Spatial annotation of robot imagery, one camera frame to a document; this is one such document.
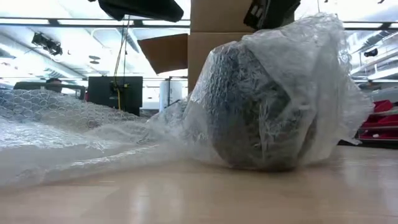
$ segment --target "table surface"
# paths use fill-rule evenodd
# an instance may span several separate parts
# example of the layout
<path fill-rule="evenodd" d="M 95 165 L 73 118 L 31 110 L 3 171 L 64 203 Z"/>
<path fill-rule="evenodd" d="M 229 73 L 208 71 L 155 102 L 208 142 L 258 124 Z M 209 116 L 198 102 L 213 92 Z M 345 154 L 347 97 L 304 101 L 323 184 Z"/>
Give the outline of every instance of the table surface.
<path fill-rule="evenodd" d="M 398 151 L 266 174 L 174 162 L 0 193 L 0 223 L 398 223 Z"/>

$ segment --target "plastic wrap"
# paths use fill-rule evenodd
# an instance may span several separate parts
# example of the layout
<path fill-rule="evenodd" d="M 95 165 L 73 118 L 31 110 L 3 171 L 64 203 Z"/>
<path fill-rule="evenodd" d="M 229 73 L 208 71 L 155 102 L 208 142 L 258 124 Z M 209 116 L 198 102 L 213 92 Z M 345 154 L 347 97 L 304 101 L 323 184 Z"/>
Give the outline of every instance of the plastic wrap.
<path fill-rule="evenodd" d="M 257 170 L 326 159 L 373 108 L 345 47 L 328 15 L 247 35 L 211 51 L 192 94 L 148 121 L 52 91 L 0 90 L 0 187 L 186 157 Z"/>

